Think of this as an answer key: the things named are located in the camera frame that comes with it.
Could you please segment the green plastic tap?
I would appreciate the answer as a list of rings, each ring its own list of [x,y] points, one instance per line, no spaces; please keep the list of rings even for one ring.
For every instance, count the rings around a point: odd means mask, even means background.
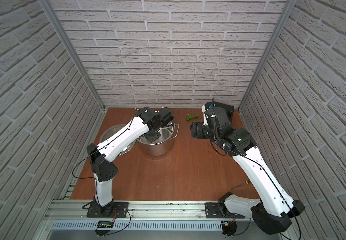
[[[199,117],[198,114],[195,114],[195,115],[188,114],[188,115],[187,115],[187,118],[186,118],[186,121],[188,122],[188,121],[191,121],[191,120],[193,120],[193,119],[197,119],[198,117]]]

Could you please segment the right controller board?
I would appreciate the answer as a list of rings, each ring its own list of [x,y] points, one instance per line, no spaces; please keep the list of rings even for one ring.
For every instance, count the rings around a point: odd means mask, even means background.
[[[221,233],[225,237],[233,237],[237,230],[236,222],[223,221],[221,222]]]

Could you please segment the left controller board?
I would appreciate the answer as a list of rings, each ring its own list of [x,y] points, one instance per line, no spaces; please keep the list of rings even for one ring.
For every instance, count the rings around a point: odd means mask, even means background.
[[[113,229],[114,222],[110,221],[99,221],[97,223],[95,232],[98,237],[106,236],[110,233],[110,231]]]

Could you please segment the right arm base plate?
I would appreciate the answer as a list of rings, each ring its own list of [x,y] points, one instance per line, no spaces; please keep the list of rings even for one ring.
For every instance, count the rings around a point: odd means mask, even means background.
[[[223,204],[206,202],[205,213],[207,219],[244,219],[245,216],[230,213]]]

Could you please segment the yellow handled screwdriver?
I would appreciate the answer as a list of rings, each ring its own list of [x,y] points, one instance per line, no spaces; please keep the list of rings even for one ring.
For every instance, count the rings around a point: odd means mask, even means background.
[[[230,190],[237,189],[237,188],[239,188],[239,187],[248,185],[248,184],[250,184],[250,183],[251,183],[251,181],[250,181],[250,180],[247,180],[247,181],[243,182],[242,184],[239,184],[239,185],[237,185],[237,186],[234,186],[234,187],[230,188]]]

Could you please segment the controller board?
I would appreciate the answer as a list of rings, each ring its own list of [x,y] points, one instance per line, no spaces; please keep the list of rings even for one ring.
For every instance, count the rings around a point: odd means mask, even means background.
[[[110,231],[113,229],[114,222],[110,221],[99,221],[97,223],[95,232],[98,237],[106,236],[110,233]]]
[[[225,237],[233,237],[237,230],[236,222],[223,221],[221,222],[221,233]]]

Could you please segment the stainless steel pot lid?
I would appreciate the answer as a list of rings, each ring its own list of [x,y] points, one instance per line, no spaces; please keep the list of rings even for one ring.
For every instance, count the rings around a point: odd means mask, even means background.
[[[129,125],[117,127],[118,131],[111,137],[98,144],[98,151],[105,155],[107,161],[112,162],[127,146],[129,146],[136,138],[134,128]]]

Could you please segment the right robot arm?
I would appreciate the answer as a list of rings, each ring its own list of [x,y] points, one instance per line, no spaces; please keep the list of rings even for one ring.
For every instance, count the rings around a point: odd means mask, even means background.
[[[265,163],[256,141],[244,128],[233,129],[230,123],[211,128],[203,123],[190,125],[191,136],[210,140],[244,170],[259,194],[257,199],[248,199],[226,193],[218,200],[218,211],[226,217],[241,215],[254,220],[266,234],[285,232],[292,218],[299,216],[305,207],[300,200],[293,199],[279,184]]]

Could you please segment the black plastic case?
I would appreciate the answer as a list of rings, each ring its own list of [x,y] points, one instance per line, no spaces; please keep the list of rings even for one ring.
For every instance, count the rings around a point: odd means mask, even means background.
[[[213,103],[213,112],[218,116],[219,114],[226,115],[228,117],[228,120],[232,122],[233,114],[234,114],[234,106],[214,102]]]

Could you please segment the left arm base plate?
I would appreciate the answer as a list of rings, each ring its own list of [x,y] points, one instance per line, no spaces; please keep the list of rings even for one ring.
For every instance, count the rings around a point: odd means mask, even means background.
[[[112,202],[107,206],[100,206],[95,200],[90,203],[87,218],[126,218],[129,202]]]

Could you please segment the white vent grille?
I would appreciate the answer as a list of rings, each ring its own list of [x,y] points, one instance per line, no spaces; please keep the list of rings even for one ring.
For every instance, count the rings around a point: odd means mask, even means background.
[[[99,220],[55,220],[51,230],[105,230]],[[220,221],[116,221],[112,230],[129,231],[221,231]]]

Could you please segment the aluminium front rail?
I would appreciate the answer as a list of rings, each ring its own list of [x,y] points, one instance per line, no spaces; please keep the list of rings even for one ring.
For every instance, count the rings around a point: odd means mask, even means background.
[[[222,214],[218,202],[206,201],[130,201],[114,202],[113,210],[103,213],[92,208],[85,200],[53,200],[48,207],[46,220],[107,220],[116,221],[132,218],[148,221],[226,221],[245,220],[251,217],[247,211],[260,203],[259,200],[248,200],[239,207],[231,207],[230,214]]]

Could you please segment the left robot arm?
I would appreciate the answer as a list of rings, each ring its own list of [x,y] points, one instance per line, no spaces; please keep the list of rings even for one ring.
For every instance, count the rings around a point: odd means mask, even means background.
[[[161,128],[173,123],[173,113],[169,108],[154,111],[142,108],[122,129],[98,145],[87,147],[88,159],[95,179],[94,202],[101,208],[113,204],[112,185],[118,168],[113,161],[125,147],[143,136],[152,143],[161,136]]]

